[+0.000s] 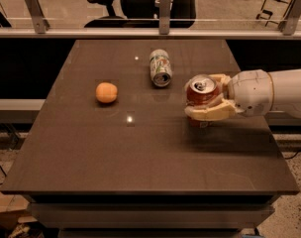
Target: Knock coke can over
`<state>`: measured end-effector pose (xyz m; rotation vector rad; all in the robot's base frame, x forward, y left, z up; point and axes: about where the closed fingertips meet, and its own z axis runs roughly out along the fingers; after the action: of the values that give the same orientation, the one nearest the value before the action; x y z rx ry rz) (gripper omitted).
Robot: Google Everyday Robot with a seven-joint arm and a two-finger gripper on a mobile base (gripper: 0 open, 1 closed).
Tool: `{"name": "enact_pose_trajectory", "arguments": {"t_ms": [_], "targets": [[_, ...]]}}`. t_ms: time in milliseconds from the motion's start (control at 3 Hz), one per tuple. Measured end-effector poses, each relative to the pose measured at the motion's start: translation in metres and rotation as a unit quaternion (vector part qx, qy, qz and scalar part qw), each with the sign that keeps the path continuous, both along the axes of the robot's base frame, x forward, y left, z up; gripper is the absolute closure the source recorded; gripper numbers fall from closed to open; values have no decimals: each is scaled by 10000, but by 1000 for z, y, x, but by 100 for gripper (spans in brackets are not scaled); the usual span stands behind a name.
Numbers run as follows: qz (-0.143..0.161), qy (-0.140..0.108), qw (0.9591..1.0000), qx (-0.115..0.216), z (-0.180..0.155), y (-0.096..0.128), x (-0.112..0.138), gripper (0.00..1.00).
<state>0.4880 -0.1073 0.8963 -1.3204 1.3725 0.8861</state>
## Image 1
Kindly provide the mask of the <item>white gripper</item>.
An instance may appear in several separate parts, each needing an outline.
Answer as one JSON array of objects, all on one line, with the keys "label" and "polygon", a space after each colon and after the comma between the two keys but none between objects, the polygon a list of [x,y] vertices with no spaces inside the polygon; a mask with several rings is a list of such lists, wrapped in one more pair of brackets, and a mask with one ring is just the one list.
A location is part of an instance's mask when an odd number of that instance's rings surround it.
[{"label": "white gripper", "polygon": [[184,89],[195,93],[212,93],[228,84],[229,99],[222,99],[214,107],[198,109],[187,106],[185,114],[197,121],[219,121],[229,119],[236,112],[246,117],[265,115],[273,103],[273,83],[271,76],[261,70],[241,71],[232,79],[225,74],[198,74],[190,78]]}]

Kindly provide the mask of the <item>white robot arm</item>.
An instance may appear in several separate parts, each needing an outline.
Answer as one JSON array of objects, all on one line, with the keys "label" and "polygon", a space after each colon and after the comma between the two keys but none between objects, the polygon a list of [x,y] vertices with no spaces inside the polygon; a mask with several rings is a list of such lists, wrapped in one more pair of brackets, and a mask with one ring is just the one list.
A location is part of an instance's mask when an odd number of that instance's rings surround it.
[{"label": "white robot arm", "polygon": [[236,115],[262,116],[282,111],[301,118],[301,69],[198,74],[184,86],[186,116],[193,121],[219,121]]}]

